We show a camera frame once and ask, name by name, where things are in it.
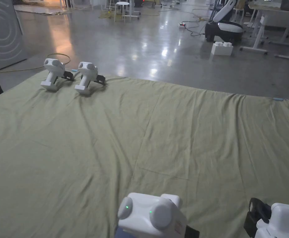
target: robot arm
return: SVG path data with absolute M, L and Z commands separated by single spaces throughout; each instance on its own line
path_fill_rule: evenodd
M 69 81 L 74 81 L 73 74 L 71 72 L 65 71 L 65 65 L 57 59 L 47 58 L 44 61 L 43 66 L 49 70 L 49 74 L 47 79 L 41 82 L 41 86 L 48 91 L 57 91 L 55 82 L 58 77 L 67 79 Z
M 289 238 L 289 205 L 251 198 L 244 228 L 252 238 Z
M 176 195 L 130 193 L 120 204 L 118 225 L 139 238 L 198 238 L 199 232 L 187 226 L 181 205 Z
M 220 22 L 235 6 L 236 0 L 228 0 L 225 6 L 213 17 L 213 22 Z
M 78 71 L 81 72 L 82 76 L 79 85 L 76 85 L 75 89 L 80 94 L 89 95 L 91 93 L 88 89 L 88 85 L 91 81 L 105 85 L 105 77 L 102 75 L 98 75 L 98 69 L 92 63 L 79 63 Z

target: green cloth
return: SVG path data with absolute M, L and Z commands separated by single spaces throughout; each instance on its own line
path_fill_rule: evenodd
M 106 77 L 0 95 L 0 237 L 114 237 L 130 192 L 179 195 L 200 237 L 248 237 L 251 197 L 289 204 L 289 101 Z

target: white box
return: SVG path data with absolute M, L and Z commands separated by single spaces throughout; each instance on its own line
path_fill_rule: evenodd
M 213 43 L 212 54 L 213 55 L 231 55 L 233 51 L 233 45 L 230 42 L 219 42 Z

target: white robot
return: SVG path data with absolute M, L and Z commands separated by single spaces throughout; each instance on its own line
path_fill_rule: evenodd
M 223 20 L 233 10 L 236 1 L 228 0 L 224 7 L 205 25 L 205 38 L 208 42 L 213 42 L 214 36 L 219 36 L 223 41 L 233 44 L 241 41 L 243 34 L 242 26 L 235 22 Z
M 43 66 L 50 71 L 47 79 L 41 82 L 41 86 L 48 91 L 58 90 L 57 86 L 55 85 L 58 77 L 67 79 L 69 81 L 74 81 L 73 74 L 71 72 L 65 71 L 65 65 L 57 59 L 47 58 L 44 61 Z
M 161 197 L 130 193 L 118 210 L 118 226 L 137 238 L 198 238 L 199 232 L 187 226 L 176 195 Z M 252 238 L 289 238 L 289 205 L 271 207 L 251 198 L 244 228 Z
M 244 228 L 252 238 L 289 238 L 289 205 L 251 198 Z
M 105 85 L 105 77 L 98 75 L 98 69 L 95 65 L 89 62 L 81 62 L 78 65 L 78 71 L 82 74 L 79 85 L 75 85 L 75 89 L 84 95 L 89 95 L 91 92 L 88 86 L 91 81 Z
M 118 226 L 139 238 L 198 237 L 199 232 L 187 227 L 187 220 L 180 211 L 179 196 L 162 194 L 161 197 L 130 193 L 118 210 Z

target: concrete floor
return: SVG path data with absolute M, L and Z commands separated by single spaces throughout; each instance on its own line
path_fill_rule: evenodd
M 99 74 L 289 99 L 289 60 L 273 56 L 274 53 L 289 54 L 289 48 L 265 44 L 271 52 L 264 56 L 240 52 L 235 47 L 231 57 L 212 57 L 212 44 L 206 42 L 204 36 L 192 37 L 178 27 L 180 21 L 196 21 L 193 14 L 184 11 L 205 9 L 203 5 L 203 0 L 187 0 L 176 5 L 181 11 L 164 12 L 145 5 L 140 20 L 133 18 L 129 23 L 127 18 L 126 24 L 121 19 L 114 23 L 113 18 L 99 18 L 101 10 L 97 8 L 54 16 L 18 12 L 29 58 L 6 70 L 41 66 L 47 54 L 58 52 L 70 56 L 67 68 L 77 68 L 80 61 L 87 61 L 98 67 Z M 205 10 L 194 10 L 194 13 L 210 15 L 210 11 Z M 199 32 L 205 23 L 201 22 L 193 30 Z M 247 34 L 244 38 L 242 45 L 253 44 Z M 3 90 L 8 90 L 40 70 L 3 73 L 0 83 Z

